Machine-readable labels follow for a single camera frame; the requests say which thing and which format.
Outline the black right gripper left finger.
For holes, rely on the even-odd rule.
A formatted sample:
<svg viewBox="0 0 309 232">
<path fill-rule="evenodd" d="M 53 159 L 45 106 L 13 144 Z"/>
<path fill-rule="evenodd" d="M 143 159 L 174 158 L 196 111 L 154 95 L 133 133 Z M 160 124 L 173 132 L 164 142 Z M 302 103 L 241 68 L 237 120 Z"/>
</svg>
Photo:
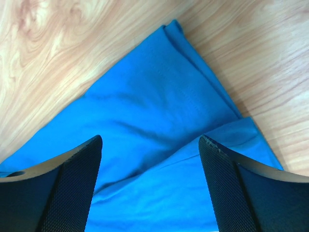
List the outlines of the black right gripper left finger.
<svg viewBox="0 0 309 232">
<path fill-rule="evenodd" d="M 83 232 L 101 161 L 99 135 L 0 179 L 2 232 Z"/>
</svg>

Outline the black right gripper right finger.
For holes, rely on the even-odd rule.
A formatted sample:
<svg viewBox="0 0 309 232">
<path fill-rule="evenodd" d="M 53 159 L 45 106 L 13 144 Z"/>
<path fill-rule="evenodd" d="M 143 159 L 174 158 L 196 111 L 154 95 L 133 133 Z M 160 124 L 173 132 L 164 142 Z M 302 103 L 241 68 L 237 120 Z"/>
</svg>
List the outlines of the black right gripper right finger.
<svg viewBox="0 0 309 232">
<path fill-rule="evenodd" d="M 306 232 L 309 179 L 237 153 L 208 136 L 199 153 L 221 232 Z"/>
</svg>

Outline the blue t shirt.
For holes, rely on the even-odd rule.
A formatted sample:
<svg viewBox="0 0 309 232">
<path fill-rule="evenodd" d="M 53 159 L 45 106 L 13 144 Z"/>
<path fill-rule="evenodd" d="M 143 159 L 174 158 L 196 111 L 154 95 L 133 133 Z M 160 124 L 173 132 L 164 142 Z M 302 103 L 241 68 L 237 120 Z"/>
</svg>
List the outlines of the blue t shirt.
<svg viewBox="0 0 309 232">
<path fill-rule="evenodd" d="M 161 26 L 0 165 L 25 169 L 103 139 L 88 232 L 212 232 L 217 223 L 198 151 L 206 134 L 281 169 L 178 21 Z"/>
</svg>

